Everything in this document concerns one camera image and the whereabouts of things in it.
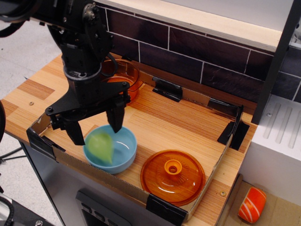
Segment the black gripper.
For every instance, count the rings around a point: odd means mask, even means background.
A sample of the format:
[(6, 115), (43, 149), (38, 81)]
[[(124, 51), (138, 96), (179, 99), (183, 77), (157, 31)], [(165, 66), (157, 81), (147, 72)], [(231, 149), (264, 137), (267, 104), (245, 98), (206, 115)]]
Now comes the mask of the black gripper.
[(85, 145), (78, 121), (106, 112), (113, 131), (121, 130), (125, 107), (130, 101), (128, 82), (104, 82), (96, 77), (68, 79), (68, 83), (67, 93), (45, 110), (53, 129), (66, 130), (74, 145)]

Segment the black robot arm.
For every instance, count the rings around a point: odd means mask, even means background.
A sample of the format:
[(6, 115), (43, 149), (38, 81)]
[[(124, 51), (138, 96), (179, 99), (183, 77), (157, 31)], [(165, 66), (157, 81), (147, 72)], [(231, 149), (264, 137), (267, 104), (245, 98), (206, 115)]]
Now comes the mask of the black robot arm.
[(102, 72), (102, 63), (111, 58), (113, 37), (93, 0), (3, 0), (0, 18), (9, 23), (1, 37), (13, 34), (30, 19), (47, 25), (62, 52), (69, 88), (45, 110), (53, 129), (65, 130), (74, 144), (84, 145), (79, 121), (85, 118), (106, 112), (112, 129), (122, 128), (130, 85), (102, 81), (110, 76)]

